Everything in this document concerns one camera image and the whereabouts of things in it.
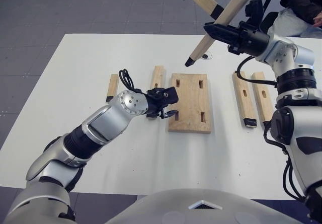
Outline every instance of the white table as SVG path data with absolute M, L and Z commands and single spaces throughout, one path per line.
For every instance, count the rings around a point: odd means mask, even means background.
M 185 67 L 201 38 L 65 35 L 0 151 L 0 185 L 25 187 L 25 174 L 44 147 L 104 105 L 111 73 L 126 68 L 135 87 L 147 90 L 154 66 L 164 65 L 166 86 L 171 73 L 208 74 L 212 133 L 173 133 L 166 129 L 167 120 L 134 118 L 121 136 L 94 155 L 74 191 L 151 194 L 209 188 L 253 199 L 289 199 L 282 188 L 285 156 L 264 142 L 262 126 L 245 128 L 239 118 L 231 75 L 246 55 L 230 54 L 225 44 L 215 42 L 212 60 Z M 321 87 L 322 40 L 293 40 L 315 52 Z M 254 60 L 244 70 L 248 77 L 263 70 L 266 79 L 274 79 L 268 66 Z M 268 87 L 275 104 L 277 91 Z M 118 92 L 123 89 L 120 82 Z

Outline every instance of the person's hand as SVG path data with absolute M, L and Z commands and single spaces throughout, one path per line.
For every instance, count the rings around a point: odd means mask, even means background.
M 322 12 L 319 13 L 315 18 L 313 18 L 313 20 L 314 20 L 313 27 L 322 26 Z

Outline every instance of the gray floor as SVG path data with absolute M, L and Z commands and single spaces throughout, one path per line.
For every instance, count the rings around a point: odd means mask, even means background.
M 278 1 L 268 11 L 279 11 Z M 232 24 L 243 19 L 240 12 Z M 0 0 L 0 148 L 65 33 L 204 34 L 210 21 L 192 0 Z M 0 222 L 20 191 L 0 188 Z M 78 223 L 103 223 L 136 196 L 72 193 L 71 200 Z M 290 203 L 264 204 L 305 221 Z

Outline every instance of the person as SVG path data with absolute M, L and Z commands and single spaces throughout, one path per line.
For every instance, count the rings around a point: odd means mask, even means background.
M 322 0 L 287 0 L 268 33 L 283 37 L 322 38 Z

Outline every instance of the cable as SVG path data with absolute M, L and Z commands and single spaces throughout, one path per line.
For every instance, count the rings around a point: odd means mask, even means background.
M 288 180 L 291 184 L 291 187 L 293 189 L 293 191 L 295 192 L 295 194 L 298 196 L 298 198 L 301 200 L 301 202 L 304 202 L 304 199 L 305 197 L 303 197 L 299 192 L 298 190 L 296 189 L 294 183 L 293 183 L 293 176 L 292 176 L 292 173 L 293 173 L 293 166 L 292 166 L 292 163 L 290 162 L 290 170 L 288 172 Z
M 246 64 L 246 62 L 248 62 L 248 61 L 250 61 L 251 59 L 254 59 L 254 58 L 255 58 L 254 56 L 249 56 L 239 64 L 239 66 L 237 67 L 237 70 L 235 71 L 236 74 L 237 74 L 237 77 L 242 79 L 242 80 L 244 80 L 244 81 L 246 81 L 246 82 L 251 82 L 251 83 L 255 83 L 255 84 L 266 84 L 266 85 L 272 85 L 274 87 L 277 87 L 277 83 L 275 81 L 251 80 L 251 79 L 246 79 L 246 78 L 242 77 L 242 75 L 240 74 L 240 70 L 241 70 L 242 66 L 244 64 Z M 296 187 L 295 187 L 295 185 L 293 183 L 293 176 L 292 176 L 293 166 L 292 166 L 292 162 L 290 160 L 290 156 L 289 156 L 289 154 L 288 154 L 288 152 L 286 150 L 285 145 L 267 138 L 267 133 L 268 133 L 268 130 L 271 128 L 271 125 L 272 125 L 271 121 L 269 121 L 267 123 L 267 125 L 265 126 L 265 129 L 264 129 L 264 140 L 265 140 L 265 142 L 268 143 L 268 144 L 271 144 L 271 145 L 274 145 L 274 146 L 277 146 L 277 147 L 281 148 L 283 153 L 288 156 L 288 160 L 286 162 L 286 166 L 285 166 L 284 173 L 283 173 L 283 189 L 286 192 L 286 194 L 288 194 L 293 199 L 295 199 L 295 200 L 297 200 L 299 202 L 304 202 L 305 197 L 301 196 L 301 194 L 298 192 L 298 190 L 296 189 Z M 293 191 L 295 192 L 295 194 L 297 196 L 291 194 L 288 191 L 287 187 L 286 187 L 287 171 L 288 171 L 288 180 L 290 182 L 290 185 L 291 185 Z
M 288 191 L 287 187 L 286 187 L 286 175 L 287 175 L 287 171 L 289 170 L 289 168 L 290 168 L 290 161 L 288 160 L 288 161 L 286 161 L 286 166 L 285 166 L 285 169 L 284 169 L 284 172 L 283 172 L 283 189 L 286 192 L 286 194 L 288 194 L 290 197 L 292 197 L 295 200 L 298 200 L 298 201 L 302 202 L 297 196 L 291 194 Z
M 130 77 L 130 74 L 129 72 L 127 71 L 127 69 L 122 69 L 119 71 L 119 77 L 121 79 L 121 82 L 123 83 L 123 85 L 129 89 L 130 91 L 133 91 L 135 93 L 141 93 L 141 94 L 144 94 L 145 97 L 147 98 L 150 98 L 150 99 L 153 99 L 153 100 L 157 100 L 159 101 L 160 99 L 162 99 L 162 95 L 156 95 L 156 96 L 153 96 L 153 95 L 148 95 L 148 94 L 145 94 L 142 92 L 141 89 L 137 89 L 137 88 L 134 88 L 134 83 L 133 83 L 133 80 L 132 78 Z
M 251 79 L 246 79 L 244 77 L 241 76 L 240 74 L 240 70 L 242 68 L 242 66 L 249 60 L 251 59 L 254 59 L 255 57 L 254 56 L 248 56 L 246 59 L 244 59 L 240 64 L 239 66 L 237 67 L 237 70 L 235 71 L 236 74 L 237 74 L 237 77 L 244 80 L 244 81 L 247 81 L 247 82 L 251 82 L 251 83 L 256 83 L 256 84 L 266 84 L 266 85 L 272 85 L 274 87 L 277 87 L 277 83 L 275 81 L 265 81 L 265 80 L 251 80 Z
M 136 93 L 141 93 L 142 91 L 140 89 L 135 89 L 134 88 L 134 84 L 133 84 L 133 80 L 129 75 L 129 72 L 127 71 L 127 69 L 123 69 L 119 71 L 119 77 L 121 79 L 121 82 L 124 84 L 124 86 Z
M 264 128 L 264 134 L 263 134 L 263 136 L 264 136 L 264 140 L 265 140 L 265 142 L 266 142 L 266 143 L 269 143 L 269 144 L 271 144 L 271 145 L 274 145 L 274 146 L 277 146 L 277 147 L 281 148 L 281 149 L 282 149 L 282 151 L 283 151 L 283 153 L 285 153 L 285 154 L 287 154 L 287 155 L 288 155 L 288 152 L 287 152 L 287 150 L 286 150 L 286 147 L 285 147 L 283 144 L 281 144 L 281 143 L 279 143 L 279 142 L 276 142 L 276 141 L 273 141 L 273 140 L 270 140 L 270 139 L 268 139 L 268 138 L 267 138 L 267 132 L 268 132 L 268 130 L 271 128 L 271 125 L 272 125 L 272 123 L 271 123 L 271 121 L 269 121 L 269 122 L 267 123 L 267 125 L 265 126 L 265 128 Z
M 294 182 L 293 182 L 293 176 L 292 176 L 292 172 L 293 172 L 293 166 L 292 166 L 292 162 L 290 160 L 290 156 L 288 154 L 288 151 L 286 150 L 286 147 L 281 144 L 281 143 L 278 143 L 276 141 L 273 141 L 273 140 L 270 140 L 267 138 L 267 132 L 268 130 L 271 128 L 271 121 L 269 121 L 267 123 L 267 125 L 265 126 L 265 129 L 264 129 L 264 139 L 265 139 L 265 142 L 266 143 L 269 143 L 271 145 L 274 145 L 274 146 L 277 146 L 279 148 L 282 149 L 283 153 L 286 154 L 288 156 L 288 160 L 286 162 L 286 166 L 285 166 L 285 169 L 284 169 L 284 173 L 283 173 L 283 189 L 284 191 L 286 192 L 286 194 L 288 194 L 290 197 L 292 197 L 293 199 L 299 201 L 299 202 L 304 202 L 305 198 L 303 196 L 301 196 L 301 194 L 297 191 L 295 185 L 294 185 Z M 293 189 L 293 191 L 295 192 L 295 195 L 291 194 L 287 187 L 286 187 L 286 175 L 287 175 L 287 171 L 289 170 L 288 172 L 288 180 L 290 182 L 290 185 Z

